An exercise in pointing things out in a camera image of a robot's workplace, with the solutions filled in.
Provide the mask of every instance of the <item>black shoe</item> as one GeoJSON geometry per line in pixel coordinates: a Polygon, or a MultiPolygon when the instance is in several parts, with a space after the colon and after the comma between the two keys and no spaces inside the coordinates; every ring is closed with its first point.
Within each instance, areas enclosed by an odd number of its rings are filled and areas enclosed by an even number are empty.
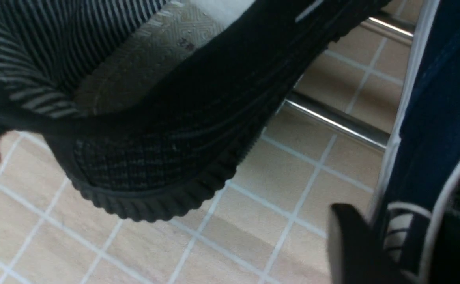
{"type": "Polygon", "coordinates": [[[0,133],[42,133],[84,198],[154,222],[223,188],[311,61],[389,0],[257,0],[226,29],[188,0],[48,2],[0,0],[0,133]]]}

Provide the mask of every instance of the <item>metal bar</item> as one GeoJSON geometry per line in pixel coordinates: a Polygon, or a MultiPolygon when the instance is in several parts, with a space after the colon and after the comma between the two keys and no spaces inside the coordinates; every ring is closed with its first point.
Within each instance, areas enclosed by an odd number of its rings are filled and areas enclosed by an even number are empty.
{"type": "Polygon", "coordinates": [[[293,91],[288,96],[286,105],[358,142],[378,151],[386,150],[386,144],[389,140],[388,133],[336,108],[317,102],[307,95],[302,95],[296,91],[293,91]]]}
{"type": "Polygon", "coordinates": [[[412,38],[416,29],[414,24],[396,18],[385,11],[379,11],[375,16],[369,17],[360,25],[369,31],[409,47],[412,45],[412,38]]]}

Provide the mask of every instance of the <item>black and white stripes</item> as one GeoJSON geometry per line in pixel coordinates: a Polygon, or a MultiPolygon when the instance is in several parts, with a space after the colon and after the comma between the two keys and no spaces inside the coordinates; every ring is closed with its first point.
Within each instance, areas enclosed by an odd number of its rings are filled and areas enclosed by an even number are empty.
{"type": "Polygon", "coordinates": [[[0,0],[0,95],[52,118],[81,115],[71,94],[167,0],[0,0]]]}

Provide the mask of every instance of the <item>rubber sole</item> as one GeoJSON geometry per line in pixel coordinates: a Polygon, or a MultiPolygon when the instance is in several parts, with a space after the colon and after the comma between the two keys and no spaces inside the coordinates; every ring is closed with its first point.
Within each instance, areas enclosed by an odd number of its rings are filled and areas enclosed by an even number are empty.
{"type": "MultiPolygon", "coordinates": [[[[369,4],[367,8],[362,9],[362,13],[352,14],[350,20],[340,23],[339,28],[334,29],[330,41],[337,41],[348,34],[369,14],[378,11],[387,2],[383,1],[379,5],[373,4],[374,7],[369,7],[371,6],[369,4]]],[[[319,52],[324,49],[325,45],[322,47],[319,48],[319,52]]],[[[157,220],[168,221],[174,216],[184,216],[190,210],[198,209],[203,201],[213,198],[215,192],[223,189],[225,182],[233,178],[236,174],[236,167],[252,149],[262,129],[274,113],[282,106],[288,90],[282,88],[275,90],[275,95],[212,163],[195,177],[187,178],[177,185],[153,192],[123,193],[93,187],[71,176],[69,178],[83,198],[92,201],[96,207],[103,208],[109,214],[117,214],[122,219],[155,222],[157,220]]]]}

